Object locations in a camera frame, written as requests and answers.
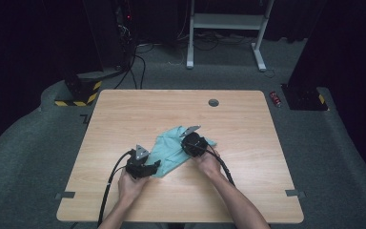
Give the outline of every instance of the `dark gray floor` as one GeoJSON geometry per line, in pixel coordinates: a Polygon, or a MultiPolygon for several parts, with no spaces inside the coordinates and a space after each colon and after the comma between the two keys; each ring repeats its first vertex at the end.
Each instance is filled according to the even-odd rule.
{"type": "MultiPolygon", "coordinates": [[[[280,90],[287,83],[304,42],[285,40],[262,43],[268,71],[260,73],[249,43],[220,45],[211,51],[195,50],[194,69],[186,70],[186,50],[155,46],[140,55],[146,60],[144,89],[224,89],[277,91],[283,101],[276,108],[268,99],[274,124],[305,219],[300,224],[273,228],[366,228],[366,165],[336,112],[330,92],[324,95],[330,111],[304,112],[288,108],[280,90]]],[[[139,52],[150,46],[141,47],[139,52]]],[[[133,72],[139,82],[142,62],[133,72]]],[[[101,90],[113,88],[121,76],[103,81],[101,90]]],[[[0,228],[69,228],[71,222],[56,219],[91,107],[55,107],[63,82],[47,88],[42,104],[20,118],[0,137],[0,228]]],[[[129,74],[119,89],[133,89],[129,74]]],[[[94,228],[94,222],[75,228],[94,228]]]]}

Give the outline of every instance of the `black curtain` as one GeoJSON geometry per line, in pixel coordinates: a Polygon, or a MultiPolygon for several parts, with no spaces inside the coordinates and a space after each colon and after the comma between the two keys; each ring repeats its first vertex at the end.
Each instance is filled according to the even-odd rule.
{"type": "Polygon", "coordinates": [[[275,0],[264,38],[289,42],[308,38],[326,0],[275,0]]]}
{"type": "MultiPolygon", "coordinates": [[[[264,39],[289,42],[308,38],[326,0],[275,0],[264,39]]],[[[263,14],[268,0],[196,0],[195,11],[206,13],[263,14]]],[[[233,31],[222,31],[229,34],[233,31]]],[[[236,34],[256,36],[257,31],[234,31],[236,34]]]]}
{"type": "Polygon", "coordinates": [[[43,42],[39,0],[0,0],[0,135],[36,109],[41,93],[62,78],[43,42]]]}
{"type": "Polygon", "coordinates": [[[366,1],[327,0],[288,85],[327,87],[366,162],[366,1]]]}

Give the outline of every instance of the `small round hole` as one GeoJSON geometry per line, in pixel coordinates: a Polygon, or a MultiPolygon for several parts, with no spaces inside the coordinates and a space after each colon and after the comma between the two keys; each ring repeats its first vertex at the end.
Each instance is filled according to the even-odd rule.
{"type": "Polygon", "coordinates": [[[218,102],[218,100],[212,98],[212,99],[209,100],[209,105],[212,106],[212,107],[216,107],[216,106],[219,105],[219,102],[218,102]]]}

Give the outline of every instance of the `black stand base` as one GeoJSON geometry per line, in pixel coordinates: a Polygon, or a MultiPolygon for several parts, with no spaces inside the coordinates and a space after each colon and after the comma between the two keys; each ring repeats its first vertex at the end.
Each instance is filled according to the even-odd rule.
{"type": "Polygon", "coordinates": [[[60,107],[67,106],[90,106],[97,97],[102,81],[78,82],[78,86],[64,83],[55,98],[55,105],[60,107]]]}
{"type": "Polygon", "coordinates": [[[300,111],[328,111],[325,99],[317,91],[300,90],[299,88],[289,87],[287,84],[282,84],[281,89],[286,97],[291,110],[300,111]]]}
{"type": "Polygon", "coordinates": [[[181,222],[171,222],[168,223],[168,229],[184,229],[185,223],[181,222]]]}

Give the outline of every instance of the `yellow and black striped tape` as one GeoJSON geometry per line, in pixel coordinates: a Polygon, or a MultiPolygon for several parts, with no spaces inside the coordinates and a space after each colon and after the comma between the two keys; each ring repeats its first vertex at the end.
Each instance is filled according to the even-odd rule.
{"type": "Polygon", "coordinates": [[[99,92],[99,88],[102,85],[102,81],[97,82],[94,84],[91,92],[88,94],[88,99],[86,101],[80,100],[55,100],[55,105],[58,107],[70,107],[70,106],[78,106],[78,107],[85,107],[90,106],[93,101],[97,97],[97,93],[99,92]]]}
{"type": "Polygon", "coordinates": [[[321,104],[325,104],[325,98],[323,97],[322,94],[319,95],[319,101],[321,104]]]}

